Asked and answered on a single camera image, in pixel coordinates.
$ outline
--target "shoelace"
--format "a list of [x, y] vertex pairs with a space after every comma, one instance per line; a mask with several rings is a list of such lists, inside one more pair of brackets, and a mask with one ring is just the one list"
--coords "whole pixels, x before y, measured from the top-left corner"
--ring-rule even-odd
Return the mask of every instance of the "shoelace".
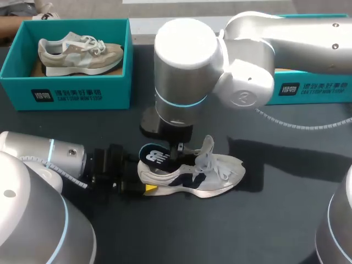
[[82, 36], [81, 40], [87, 40], [85, 43], [86, 48], [83, 48], [82, 51], [94, 51], [95, 55], [100, 55], [106, 49], [102, 40], [96, 40], [92, 36]]
[[206, 153], [196, 158], [195, 160], [197, 173], [207, 173], [214, 171], [220, 180], [228, 180], [229, 176], [233, 172], [230, 168], [226, 166], [223, 162], [216, 159], [216, 157], [211, 153]]

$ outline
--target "white shoe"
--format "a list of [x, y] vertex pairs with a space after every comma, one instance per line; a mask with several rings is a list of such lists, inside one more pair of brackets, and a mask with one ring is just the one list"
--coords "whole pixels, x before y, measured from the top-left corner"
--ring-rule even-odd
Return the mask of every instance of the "white shoe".
[[138, 164], [139, 178], [144, 184], [158, 186], [156, 191], [148, 195], [168, 195], [186, 191], [200, 198], [208, 198], [235, 187], [246, 171], [242, 161], [232, 156], [213, 154], [213, 147], [213, 138], [206, 136], [202, 149], [195, 157], [194, 165], [182, 164], [171, 173], [165, 171], [168, 166], [174, 167], [169, 153], [163, 152], [162, 148], [144, 152], [146, 155], [140, 155], [141, 161]]
[[56, 19], [60, 19], [57, 13], [38, 14], [32, 17], [32, 20], [56, 20]]
[[38, 54], [47, 76], [97, 75], [118, 67], [124, 51], [118, 44], [70, 32], [58, 41], [39, 40]]

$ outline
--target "robotic arm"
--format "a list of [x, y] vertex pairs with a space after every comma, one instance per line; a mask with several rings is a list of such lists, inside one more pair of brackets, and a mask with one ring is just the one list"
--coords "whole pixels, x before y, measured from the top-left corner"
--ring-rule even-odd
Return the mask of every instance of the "robotic arm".
[[167, 140], [175, 157], [210, 92], [230, 108], [255, 109], [272, 97], [275, 68], [351, 74], [351, 29], [349, 18], [244, 12], [216, 37], [198, 20], [169, 21], [155, 38], [156, 105], [144, 113], [141, 130]]

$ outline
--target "shoe tongue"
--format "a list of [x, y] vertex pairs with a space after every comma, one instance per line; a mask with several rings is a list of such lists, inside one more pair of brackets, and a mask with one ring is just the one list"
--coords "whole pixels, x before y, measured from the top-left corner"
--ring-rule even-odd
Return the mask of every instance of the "shoe tongue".
[[70, 45], [84, 48], [85, 41], [82, 41], [81, 38], [82, 36], [77, 35], [76, 33], [73, 33], [73, 32], [70, 32], [69, 34], [67, 34], [66, 37], [64, 37], [62, 42], [62, 52], [67, 50]]
[[213, 148], [214, 148], [214, 139], [207, 135], [203, 141], [203, 146], [200, 149], [199, 153], [197, 154], [197, 156], [202, 156], [206, 153], [213, 153]]
[[63, 41], [62, 42], [62, 52], [64, 52], [65, 50], [68, 49], [69, 46], [76, 46], [76, 47], [80, 47], [80, 48], [90, 48], [93, 45], [86, 45], [85, 43], [82, 42], [77, 42], [77, 41]]

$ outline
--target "silver cylinder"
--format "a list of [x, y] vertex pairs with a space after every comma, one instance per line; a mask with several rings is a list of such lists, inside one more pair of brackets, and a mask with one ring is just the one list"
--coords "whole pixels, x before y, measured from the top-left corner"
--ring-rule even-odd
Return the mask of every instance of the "silver cylinder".
[[93, 264], [90, 222], [17, 158], [0, 152], [0, 263]]
[[50, 161], [75, 178], [83, 174], [86, 161], [83, 145], [7, 131], [0, 134], [0, 151]]
[[350, 264], [352, 262], [352, 167], [331, 198], [323, 215], [315, 244], [323, 264]]
[[193, 125], [222, 65], [217, 38], [204, 23], [175, 19], [162, 26], [155, 38], [154, 56], [159, 116], [171, 125]]

